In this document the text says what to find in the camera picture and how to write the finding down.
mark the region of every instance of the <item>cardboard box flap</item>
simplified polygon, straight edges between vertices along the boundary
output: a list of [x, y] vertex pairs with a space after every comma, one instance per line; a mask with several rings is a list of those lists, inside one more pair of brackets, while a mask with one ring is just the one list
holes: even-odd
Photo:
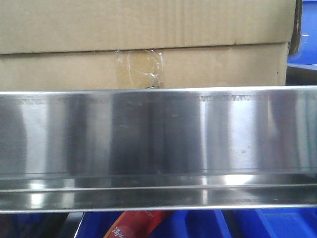
[[290, 42], [296, 0], [0, 0], [0, 54]]

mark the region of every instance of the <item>shiny metal surface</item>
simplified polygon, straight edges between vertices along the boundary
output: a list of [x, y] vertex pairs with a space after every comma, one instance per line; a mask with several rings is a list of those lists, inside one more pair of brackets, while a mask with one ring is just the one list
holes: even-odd
[[317, 205], [317, 87], [0, 93], [0, 212]]

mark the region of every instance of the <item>blue storage container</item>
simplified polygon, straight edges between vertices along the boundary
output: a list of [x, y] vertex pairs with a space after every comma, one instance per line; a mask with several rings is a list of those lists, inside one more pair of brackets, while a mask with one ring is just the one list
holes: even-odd
[[299, 51], [289, 63], [317, 64], [317, 0], [303, 0], [302, 36]]
[[315, 238], [317, 209], [236, 210], [235, 217], [247, 238]]
[[175, 211], [150, 238], [231, 238], [221, 210]]
[[[120, 212], [87, 212], [77, 230], [76, 238], [103, 238]], [[231, 238], [220, 210], [175, 211], [149, 238]]]

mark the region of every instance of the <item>clear packing tape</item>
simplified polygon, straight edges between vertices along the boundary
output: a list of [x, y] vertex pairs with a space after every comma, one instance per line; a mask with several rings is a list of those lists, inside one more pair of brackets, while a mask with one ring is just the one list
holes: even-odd
[[116, 51], [118, 88], [163, 88], [159, 50]]

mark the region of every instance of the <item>cardboard box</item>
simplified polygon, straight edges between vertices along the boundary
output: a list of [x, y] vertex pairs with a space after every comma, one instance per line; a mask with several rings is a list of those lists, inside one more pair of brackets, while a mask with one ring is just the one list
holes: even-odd
[[288, 43], [0, 56], [1, 90], [284, 85]]
[[0, 0], [0, 54], [290, 42], [296, 0]]

